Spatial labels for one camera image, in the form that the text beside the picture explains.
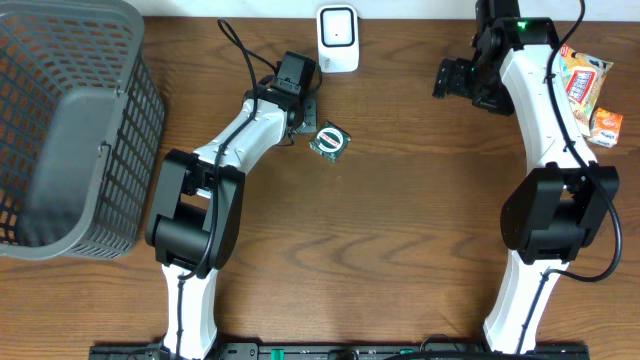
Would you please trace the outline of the dark green round-label pack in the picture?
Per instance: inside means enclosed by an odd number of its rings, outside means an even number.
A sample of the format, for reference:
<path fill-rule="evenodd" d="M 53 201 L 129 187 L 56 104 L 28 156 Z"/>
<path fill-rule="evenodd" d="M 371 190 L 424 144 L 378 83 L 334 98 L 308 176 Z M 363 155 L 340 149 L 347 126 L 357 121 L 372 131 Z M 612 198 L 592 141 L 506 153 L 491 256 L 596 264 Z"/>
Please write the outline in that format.
<path fill-rule="evenodd" d="M 331 163 L 336 163 L 351 140 L 349 133 L 327 121 L 310 141 L 309 146 Z"/>

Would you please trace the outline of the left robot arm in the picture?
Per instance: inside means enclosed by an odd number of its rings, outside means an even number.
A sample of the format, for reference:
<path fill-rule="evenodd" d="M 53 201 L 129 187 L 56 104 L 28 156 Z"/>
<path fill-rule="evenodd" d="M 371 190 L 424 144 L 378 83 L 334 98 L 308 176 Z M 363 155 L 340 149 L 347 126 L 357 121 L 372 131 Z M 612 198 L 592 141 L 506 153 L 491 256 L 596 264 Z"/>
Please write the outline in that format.
<path fill-rule="evenodd" d="M 275 74 L 245 93 L 241 110 L 218 136 L 164 157 L 145 229 L 168 290 L 161 358 L 204 359 L 213 349 L 217 275 L 237 241 L 246 177 L 304 122 L 321 80 L 313 59 L 286 52 Z"/>

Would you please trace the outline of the orange tissue pack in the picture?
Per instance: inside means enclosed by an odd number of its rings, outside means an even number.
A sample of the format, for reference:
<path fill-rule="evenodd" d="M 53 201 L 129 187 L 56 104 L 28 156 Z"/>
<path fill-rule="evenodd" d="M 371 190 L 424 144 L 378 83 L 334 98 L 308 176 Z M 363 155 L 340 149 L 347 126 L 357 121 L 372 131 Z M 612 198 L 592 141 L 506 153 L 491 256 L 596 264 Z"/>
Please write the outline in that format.
<path fill-rule="evenodd" d="M 621 114 L 596 108 L 590 120 L 588 140 L 606 148 L 614 147 L 619 141 L 622 121 Z"/>

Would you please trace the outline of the large beige snack bag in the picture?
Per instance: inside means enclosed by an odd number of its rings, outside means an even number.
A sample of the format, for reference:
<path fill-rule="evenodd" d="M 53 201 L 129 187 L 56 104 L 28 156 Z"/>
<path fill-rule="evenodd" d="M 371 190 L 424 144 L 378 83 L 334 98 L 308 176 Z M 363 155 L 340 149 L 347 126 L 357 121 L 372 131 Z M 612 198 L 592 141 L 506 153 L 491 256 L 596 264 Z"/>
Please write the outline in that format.
<path fill-rule="evenodd" d="M 580 133 L 589 136 L 591 117 L 608 72 L 614 63 L 578 52 L 568 45 L 560 49 L 562 80 Z"/>

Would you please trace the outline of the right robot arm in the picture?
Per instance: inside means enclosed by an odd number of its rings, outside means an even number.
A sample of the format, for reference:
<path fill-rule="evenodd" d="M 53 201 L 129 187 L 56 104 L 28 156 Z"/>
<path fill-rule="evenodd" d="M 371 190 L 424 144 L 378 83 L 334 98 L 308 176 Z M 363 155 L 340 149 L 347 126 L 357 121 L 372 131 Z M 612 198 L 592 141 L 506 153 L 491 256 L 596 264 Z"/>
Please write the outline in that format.
<path fill-rule="evenodd" d="M 522 16 L 516 1 L 478 0 L 475 14 L 474 56 L 443 60 L 433 95 L 517 117 L 527 173 L 501 209 L 507 266 L 482 326 L 483 348 L 532 358 L 558 279 L 600 282 L 620 263 L 619 175 L 598 163 L 579 130 L 563 82 L 567 40 L 553 21 Z"/>

